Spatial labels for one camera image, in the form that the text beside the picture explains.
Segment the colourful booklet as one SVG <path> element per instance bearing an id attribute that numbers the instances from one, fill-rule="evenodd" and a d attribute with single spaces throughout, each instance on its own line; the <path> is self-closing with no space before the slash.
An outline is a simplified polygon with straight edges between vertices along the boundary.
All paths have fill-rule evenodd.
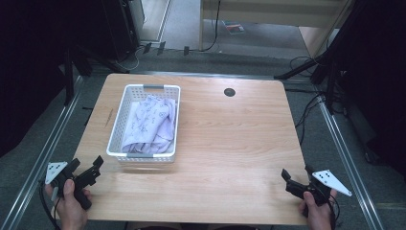
<path id="1" fill-rule="evenodd" d="M 245 33 L 243 26 L 236 21 L 224 20 L 223 24 L 230 35 L 240 35 Z"/>

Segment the pale lilac patterned cloth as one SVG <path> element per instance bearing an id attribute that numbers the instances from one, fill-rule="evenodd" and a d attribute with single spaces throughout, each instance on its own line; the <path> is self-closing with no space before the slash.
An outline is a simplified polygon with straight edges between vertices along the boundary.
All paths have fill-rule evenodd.
<path id="1" fill-rule="evenodd" d="M 174 139 L 176 103 L 174 99 L 148 95 L 131 108 L 121 151 L 164 153 Z"/>

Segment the black metal stand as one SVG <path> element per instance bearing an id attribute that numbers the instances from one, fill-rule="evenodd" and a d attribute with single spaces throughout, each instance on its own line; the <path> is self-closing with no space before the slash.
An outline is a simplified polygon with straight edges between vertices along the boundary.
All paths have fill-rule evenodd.
<path id="1" fill-rule="evenodd" d="M 287 80 L 303 71 L 315 66 L 314 72 L 310 79 L 313 84 L 320 84 L 327 79 L 327 91 L 325 94 L 325 105 L 330 115 L 334 114 L 333 99 L 334 99 L 334 84 L 339 74 L 337 62 L 328 54 L 322 54 L 316 58 L 311 58 L 304 64 L 288 71 L 279 76 L 275 76 L 275 80 Z"/>
<path id="2" fill-rule="evenodd" d="M 129 71 L 123 67 L 108 61 L 106 58 L 85 49 L 78 45 L 68 46 L 64 51 L 64 79 L 65 79 L 65 102 L 68 105 L 74 97 L 74 82 L 73 82 L 73 67 L 84 76 L 89 76 L 92 73 L 92 67 L 87 60 L 92 58 L 101 65 L 107 67 L 115 73 L 128 74 Z"/>

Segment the black curtain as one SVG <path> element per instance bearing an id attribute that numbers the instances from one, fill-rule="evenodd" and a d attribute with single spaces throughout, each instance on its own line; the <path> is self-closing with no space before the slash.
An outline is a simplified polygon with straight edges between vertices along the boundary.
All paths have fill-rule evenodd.
<path id="1" fill-rule="evenodd" d="M 406 0 L 354 0 L 331 48 L 367 160 L 406 179 Z"/>
<path id="2" fill-rule="evenodd" d="M 0 0 L 0 157 L 65 89 L 64 51 L 85 0 Z"/>

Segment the beige wooden furniture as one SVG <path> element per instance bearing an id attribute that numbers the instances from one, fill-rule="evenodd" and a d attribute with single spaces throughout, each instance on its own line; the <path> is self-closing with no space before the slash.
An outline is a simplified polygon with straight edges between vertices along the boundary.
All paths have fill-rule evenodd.
<path id="1" fill-rule="evenodd" d="M 296 26 L 308 53 L 320 55 L 355 0 L 219 0 L 222 20 Z"/>

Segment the white perforated plastic basket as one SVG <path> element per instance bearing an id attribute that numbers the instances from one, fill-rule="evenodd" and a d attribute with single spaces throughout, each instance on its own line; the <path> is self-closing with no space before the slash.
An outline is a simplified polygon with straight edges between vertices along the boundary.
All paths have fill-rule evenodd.
<path id="1" fill-rule="evenodd" d="M 130 110 L 135 103 L 143 101 L 148 95 L 174 99 L 176 103 L 174 139 L 164 153 L 144 154 L 127 153 L 121 151 L 124 130 L 129 119 Z M 116 157 L 121 162 L 137 163 L 172 163 L 175 159 L 178 116 L 180 107 L 181 88 L 178 85 L 154 85 L 154 84 L 129 84 L 124 88 L 124 93 L 117 112 L 115 123 L 110 135 L 106 152 Z"/>

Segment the person's right hand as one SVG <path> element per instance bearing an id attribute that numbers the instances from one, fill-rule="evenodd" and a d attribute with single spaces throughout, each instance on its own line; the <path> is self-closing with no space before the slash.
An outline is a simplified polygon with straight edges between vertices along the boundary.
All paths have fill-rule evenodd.
<path id="1" fill-rule="evenodd" d="M 333 214 L 328 204 L 318 206 L 311 192 L 304 192 L 298 210 L 302 214 L 307 209 L 307 226 L 309 230 L 332 230 Z"/>

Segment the aluminium floor rail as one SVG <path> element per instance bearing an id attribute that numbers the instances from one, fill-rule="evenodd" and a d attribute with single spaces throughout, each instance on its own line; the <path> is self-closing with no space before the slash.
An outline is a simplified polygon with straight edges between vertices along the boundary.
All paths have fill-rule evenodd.
<path id="1" fill-rule="evenodd" d="M 370 193 L 351 157 L 350 150 L 341 133 L 335 117 L 331 115 L 327 110 L 327 106 L 325 105 L 325 99 L 323 96 L 318 96 L 317 100 L 319 102 L 319 106 L 329 129 L 330 135 L 338 150 L 338 154 L 341 158 L 346 174 L 350 181 L 353 194 L 357 198 L 360 209 L 370 230 L 384 230 L 381 218 L 377 213 Z"/>
<path id="2" fill-rule="evenodd" d="M 37 181 L 44 177 L 44 171 L 51 159 L 56 145 L 62 135 L 76 105 L 79 100 L 81 89 L 84 85 L 84 77 L 78 76 L 74 84 L 74 96 L 72 101 L 63 106 L 56 124 L 54 125 L 49 137 L 47 138 L 39 156 L 36 158 L 31 171 L 24 182 L 21 190 L 5 218 L 0 230 L 15 230 L 22 219 L 37 187 Z"/>
<path id="3" fill-rule="evenodd" d="M 242 79 L 242 80 L 267 80 L 267 81 L 282 81 L 277 80 L 270 75 L 241 75 L 241 74 L 217 74 L 217 73 L 192 73 L 192 72 L 168 72 L 168 71 L 135 71 L 130 74 L 137 75 L 160 75 L 160 76 L 180 76 L 180 77 L 201 77 L 201 78 L 222 78 L 222 79 Z M 310 81 L 310 77 L 294 76 L 284 81 L 303 82 Z"/>

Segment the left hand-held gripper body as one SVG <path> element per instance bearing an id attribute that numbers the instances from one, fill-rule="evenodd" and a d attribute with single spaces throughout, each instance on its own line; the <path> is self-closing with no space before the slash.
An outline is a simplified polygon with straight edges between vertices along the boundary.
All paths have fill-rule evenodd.
<path id="1" fill-rule="evenodd" d="M 80 175 L 74 175 L 74 173 L 67 175 L 65 168 L 68 164 L 68 162 L 49 163 L 46 171 L 45 184 L 51 185 L 54 189 L 52 200 L 55 200 L 57 197 L 63 197 L 64 183 L 67 179 L 72 179 L 75 182 L 74 196 L 76 200 L 84 210 L 88 210 L 92 206 L 92 203 L 84 194 L 83 189 L 96 183 L 96 178 L 101 175 L 100 169 L 96 169 L 92 166 Z"/>

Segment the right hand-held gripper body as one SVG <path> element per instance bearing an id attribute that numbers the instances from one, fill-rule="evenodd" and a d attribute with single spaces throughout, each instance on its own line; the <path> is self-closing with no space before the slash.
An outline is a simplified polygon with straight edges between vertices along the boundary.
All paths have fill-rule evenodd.
<path id="1" fill-rule="evenodd" d="M 352 196 L 352 192 L 330 171 L 318 171 L 313 174 L 315 181 L 308 185 L 290 179 L 286 182 L 285 190 L 290 194 L 304 199 L 304 192 L 311 192 L 317 205 L 329 201 L 330 191 L 335 190 L 345 196 Z"/>

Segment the person's left hand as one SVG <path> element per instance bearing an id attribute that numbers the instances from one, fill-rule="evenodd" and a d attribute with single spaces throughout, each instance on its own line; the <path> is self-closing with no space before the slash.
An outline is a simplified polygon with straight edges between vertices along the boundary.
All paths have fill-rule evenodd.
<path id="1" fill-rule="evenodd" d="M 60 219 L 61 230 L 84 230 L 88 215 L 74 196 L 75 182 L 67 179 L 63 186 L 63 197 L 54 201 Z"/>

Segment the black cabinet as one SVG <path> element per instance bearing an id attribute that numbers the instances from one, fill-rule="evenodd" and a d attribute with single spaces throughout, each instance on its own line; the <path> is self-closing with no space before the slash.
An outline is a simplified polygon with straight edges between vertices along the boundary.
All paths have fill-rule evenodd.
<path id="1" fill-rule="evenodd" d="M 101 0 L 112 38 L 113 57 L 124 60 L 141 44 L 145 14 L 142 0 Z"/>

